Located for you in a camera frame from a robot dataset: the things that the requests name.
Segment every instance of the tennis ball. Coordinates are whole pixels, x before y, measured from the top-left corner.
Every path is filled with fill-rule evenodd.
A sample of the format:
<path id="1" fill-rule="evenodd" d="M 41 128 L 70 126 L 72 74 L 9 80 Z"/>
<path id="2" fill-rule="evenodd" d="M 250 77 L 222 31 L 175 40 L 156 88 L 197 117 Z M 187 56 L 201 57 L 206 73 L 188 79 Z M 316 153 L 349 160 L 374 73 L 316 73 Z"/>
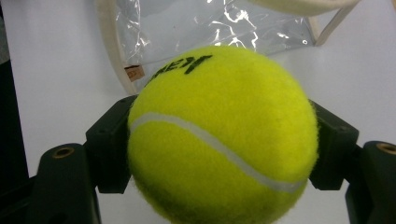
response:
<path id="1" fill-rule="evenodd" d="M 317 159 L 302 88 L 248 49 L 175 58 L 141 91 L 128 124 L 134 181 L 173 223 L 271 223 L 303 193 Z"/>

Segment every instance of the transparent plastic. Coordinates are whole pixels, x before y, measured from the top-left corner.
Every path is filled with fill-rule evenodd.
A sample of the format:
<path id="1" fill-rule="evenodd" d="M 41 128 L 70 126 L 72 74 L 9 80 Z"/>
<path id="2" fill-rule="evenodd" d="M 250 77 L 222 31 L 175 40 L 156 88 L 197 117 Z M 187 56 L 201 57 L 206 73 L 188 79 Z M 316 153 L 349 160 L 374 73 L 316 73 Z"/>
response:
<path id="1" fill-rule="evenodd" d="M 314 44 L 307 18 L 248 0 L 116 0 L 115 10 L 121 63 L 141 65 L 145 73 L 131 82 L 134 91 L 190 49 L 233 45 L 269 55 Z"/>

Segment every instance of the brown label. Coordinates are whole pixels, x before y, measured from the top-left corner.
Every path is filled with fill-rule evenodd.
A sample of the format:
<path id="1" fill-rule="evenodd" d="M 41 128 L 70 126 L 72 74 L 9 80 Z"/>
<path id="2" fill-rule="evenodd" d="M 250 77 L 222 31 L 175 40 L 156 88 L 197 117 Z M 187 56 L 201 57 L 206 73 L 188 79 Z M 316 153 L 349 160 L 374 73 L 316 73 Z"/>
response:
<path id="1" fill-rule="evenodd" d="M 132 65 L 125 67 L 124 69 L 131 82 L 136 81 L 145 75 L 142 65 Z"/>

